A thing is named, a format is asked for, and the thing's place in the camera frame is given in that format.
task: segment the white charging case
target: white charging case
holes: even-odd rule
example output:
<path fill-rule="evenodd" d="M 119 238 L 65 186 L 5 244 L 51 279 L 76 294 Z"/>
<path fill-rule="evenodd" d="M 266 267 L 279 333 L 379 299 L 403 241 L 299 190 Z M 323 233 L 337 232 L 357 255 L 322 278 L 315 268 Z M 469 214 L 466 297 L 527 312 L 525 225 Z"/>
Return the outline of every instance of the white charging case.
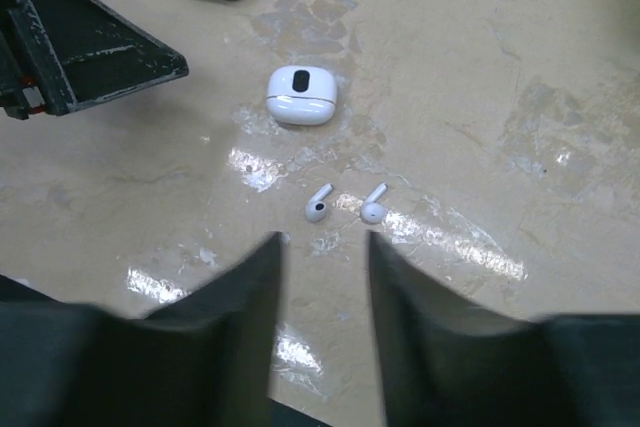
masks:
<path fill-rule="evenodd" d="M 333 117 L 337 98 L 338 86 L 329 71 L 289 65 L 271 75 L 267 110 L 285 124 L 320 125 Z"/>

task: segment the earbud stem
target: earbud stem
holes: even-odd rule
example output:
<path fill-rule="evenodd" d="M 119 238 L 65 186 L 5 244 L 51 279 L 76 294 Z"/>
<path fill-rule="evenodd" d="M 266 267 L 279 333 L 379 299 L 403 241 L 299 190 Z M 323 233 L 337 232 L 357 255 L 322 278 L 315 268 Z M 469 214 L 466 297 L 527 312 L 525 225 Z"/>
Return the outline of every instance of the earbud stem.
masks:
<path fill-rule="evenodd" d="M 368 204 L 370 202 L 377 202 L 378 200 L 380 200 L 380 197 L 382 197 L 386 191 L 387 191 L 387 184 L 383 182 L 378 187 L 376 187 L 376 190 L 371 192 L 371 195 L 369 195 L 369 197 L 364 199 L 364 203 Z"/>
<path fill-rule="evenodd" d="M 316 192 L 313 197 L 311 197 L 310 202 L 320 202 L 321 200 L 324 200 L 324 198 L 327 195 L 329 195 L 332 190 L 333 190 L 333 185 L 331 184 L 323 185 L 322 188 L 318 192 Z"/>

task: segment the beige floor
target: beige floor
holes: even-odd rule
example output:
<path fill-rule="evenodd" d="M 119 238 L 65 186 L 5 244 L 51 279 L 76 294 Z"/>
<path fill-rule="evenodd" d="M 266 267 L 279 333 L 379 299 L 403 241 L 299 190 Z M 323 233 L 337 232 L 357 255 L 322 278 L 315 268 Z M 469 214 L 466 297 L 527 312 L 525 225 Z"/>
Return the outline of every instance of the beige floor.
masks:
<path fill-rule="evenodd" d="M 0 270 L 127 315 L 290 233 L 274 395 L 380 425 L 361 199 L 425 271 L 502 312 L 640 310 L 640 0 L 103 0 L 191 75 L 62 119 L 0 116 Z M 279 66 L 338 114 L 283 129 Z M 302 217 L 332 182 L 330 216 Z"/>

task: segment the wireless earbud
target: wireless earbud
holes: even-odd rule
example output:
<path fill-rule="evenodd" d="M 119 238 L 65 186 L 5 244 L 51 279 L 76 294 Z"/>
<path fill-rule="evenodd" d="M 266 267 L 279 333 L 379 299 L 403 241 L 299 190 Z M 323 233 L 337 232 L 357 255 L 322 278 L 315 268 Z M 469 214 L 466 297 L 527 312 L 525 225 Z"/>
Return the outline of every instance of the wireless earbud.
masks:
<path fill-rule="evenodd" d="M 379 224 L 387 215 L 387 209 L 378 204 L 378 200 L 387 191 L 387 184 L 380 184 L 371 195 L 364 199 L 360 208 L 360 218 L 367 224 Z"/>
<path fill-rule="evenodd" d="M 327 216 L 329 209 L 327 209 L 327 205 L 323 200 L 332 190 L 333 185 L 326 184 L 311 197 L 311 200 L 304 208 L 304 216 L 309 222 L 320 222 Z"/>

